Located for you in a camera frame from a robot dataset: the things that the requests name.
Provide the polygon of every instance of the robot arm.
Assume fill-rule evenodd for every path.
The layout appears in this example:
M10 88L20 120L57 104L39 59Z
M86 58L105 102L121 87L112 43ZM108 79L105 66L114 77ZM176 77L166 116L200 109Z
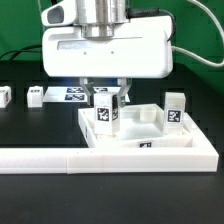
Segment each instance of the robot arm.
M43 24L52 27L43 37L46 72L79 77L88 97L94 93L88 77L118 78L123 107L132 78L163 78L172 71L174 19L156 17L160 13L127 9L125 0L64 0L50 7L42 13Z

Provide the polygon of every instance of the green wall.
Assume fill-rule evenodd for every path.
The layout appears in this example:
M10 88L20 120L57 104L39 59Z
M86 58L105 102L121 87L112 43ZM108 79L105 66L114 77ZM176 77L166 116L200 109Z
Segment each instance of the green wall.
M42 0L43 8L50 0ZM209 7L224 26L224 1L200 0ZM223 46L211 19L186 0L132 0L133 8L160 7L175 15L177 32L172 45L186 48L215 62L222 60ZM0 0L0 54L40 44L42 25L37 0ZM24 53L17 60L42 60L41 55ZM181 53L174 61L183 63L224 95L224 68L211 68Z

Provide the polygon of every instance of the metal cylinder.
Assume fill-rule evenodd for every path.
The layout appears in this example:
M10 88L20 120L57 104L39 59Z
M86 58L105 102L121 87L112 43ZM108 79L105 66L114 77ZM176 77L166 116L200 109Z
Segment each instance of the metal cylinder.
M126 20L126 0L77 0L83 37L113 36L114 24Z

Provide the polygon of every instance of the white tray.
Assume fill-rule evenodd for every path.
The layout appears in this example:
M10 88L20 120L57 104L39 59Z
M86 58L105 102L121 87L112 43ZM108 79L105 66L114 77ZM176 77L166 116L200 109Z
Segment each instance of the white tray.
M163 110L153 105L157 108L156 121L142 123L139 113L143 106L121 109L121 131L114 136L96 136L94 109L79 109L79 125L92 149L82 155L79 167L70 162L70 171L90 172L89 167L93 168L92 172L217 170L219 155L187 113L182 135L163 136ZM140 148L142 143L151 147Z

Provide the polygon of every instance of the white cube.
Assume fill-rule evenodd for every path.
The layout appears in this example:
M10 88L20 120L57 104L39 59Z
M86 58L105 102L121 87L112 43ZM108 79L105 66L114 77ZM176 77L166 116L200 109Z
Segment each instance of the white cube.
M5 108L11 99L11 88L9 86L0 87L0 108Z
M186 98L184 93L166 93L164 134L182 134Z
M95 134L113 135L120 130L120 115L116 93L95 93L94 110Z
M43 105L43 87L30 87L27 93L28 107L42 107Z

